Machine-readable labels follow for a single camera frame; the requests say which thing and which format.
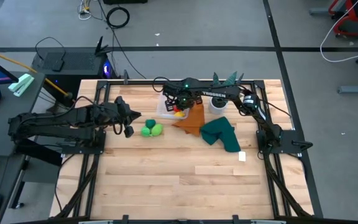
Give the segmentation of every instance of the green cloth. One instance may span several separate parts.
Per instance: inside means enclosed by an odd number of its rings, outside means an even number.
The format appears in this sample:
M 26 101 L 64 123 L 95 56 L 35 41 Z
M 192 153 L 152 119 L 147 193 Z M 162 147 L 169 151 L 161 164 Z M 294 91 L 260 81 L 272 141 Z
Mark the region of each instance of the green cloth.
M 201 136 L 209 144 L 214 144 L 220 139 L 227 152 L 241 151 L 239 142 L 234 134 L 234 128 L 226 117 L 215 119 L 201 127 Z

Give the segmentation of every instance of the green ball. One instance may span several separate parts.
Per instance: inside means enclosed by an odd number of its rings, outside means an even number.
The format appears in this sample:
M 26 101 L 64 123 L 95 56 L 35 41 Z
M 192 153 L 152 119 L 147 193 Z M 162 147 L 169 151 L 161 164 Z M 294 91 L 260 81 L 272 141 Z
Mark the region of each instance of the green ball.
M 155 125 L 155 120 L 154 119 L 148 119 L 146 120 L 146 127 L 152 129 Z
M 162 133 L 162 124 L 156 124 L 152 128 L 152 136 L 159 136 Z
M 142 135 L 143 137 L 149 137 L 150 136 L 150 129 L 148 127 L 142 128 Z

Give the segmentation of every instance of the black desk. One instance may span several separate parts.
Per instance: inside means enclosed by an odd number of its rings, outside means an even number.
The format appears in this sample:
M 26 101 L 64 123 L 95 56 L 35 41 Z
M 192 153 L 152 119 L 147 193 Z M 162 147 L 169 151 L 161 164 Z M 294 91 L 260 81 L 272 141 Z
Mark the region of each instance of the black desk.
M 17 77 L 23 75 L 22 72 L 12 72 L 12 74 Z M 35 78 L 34 81 L 21 97 L 14 96 L 7 89 L 9 85 L 0 85 L 0 92 L 2 93 L 2 98 L 0 99 L 0 194 L 4 196 L 0 211 L 0 222 L 25 159 L 24 155 L 12 154 L 14 144 L 7 135 L 7 121 L 8 118 L 19 113 L 32 111 L 44 83 L 45 75 L 38 73 L 34 74 L 33 77 Z

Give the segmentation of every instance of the white tag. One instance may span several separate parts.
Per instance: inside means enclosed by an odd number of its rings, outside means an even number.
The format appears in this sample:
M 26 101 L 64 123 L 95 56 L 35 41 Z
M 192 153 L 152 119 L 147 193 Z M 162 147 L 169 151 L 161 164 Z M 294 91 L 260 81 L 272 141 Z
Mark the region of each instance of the white tag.
M 246 161 L 246 152 L 239 151 L 239 161 L 242 161 L 242 162 Z

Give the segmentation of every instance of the yellow object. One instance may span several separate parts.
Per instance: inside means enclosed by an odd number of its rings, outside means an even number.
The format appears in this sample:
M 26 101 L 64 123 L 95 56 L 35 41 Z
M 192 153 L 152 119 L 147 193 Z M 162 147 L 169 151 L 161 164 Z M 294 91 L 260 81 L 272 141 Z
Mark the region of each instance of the yellow object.
M 176 112 L 176 113 L 174 114 L 174 116 L 175 116 L 175 117 L 182 118 L 182 117 L 184 117 L 184 116 L 186 116 L 186 115 L 185 115 L 185 113 L 184 113 L 183 111 L 178 111 L 178 112 Z
M 21 67 L 24 67 L 24 68 L 30 70 L 31 72 L 37 73 L 37 71 L 35 71 L 33 68 L 31 68 L 31 67 L 29 67 L 29 66 L 26 66 L 26 65 L 24 65 L 23 63 L 20 63 L 20 62 L 18 62 L 18 61 L 13 60 L 13 59 L 7 58 L 7 57 L 5 57 L 5 56 L 3 56 L 3 55 L 1 55 L 1 54 L 0 54 L 0 58 L 5 59 L 5 60 L 7 60 L 7 61 L 9 61 L 9 62 L 15 63 L 16 65 L 20 65 Z M 65 96 L 68 95 L 64 90 L 62 90 L 61 88 L 59 88 L 59 86 L 56 86 L 56 85 L 55 85 L 52 81 L 50 81 L 49 79 L 46 78 L 45 81 L 46 81 L 49 85 L 51 85 L 52 87 L 54 87 L 56 90 L 58 90 L 60 93 L 63 93 Z

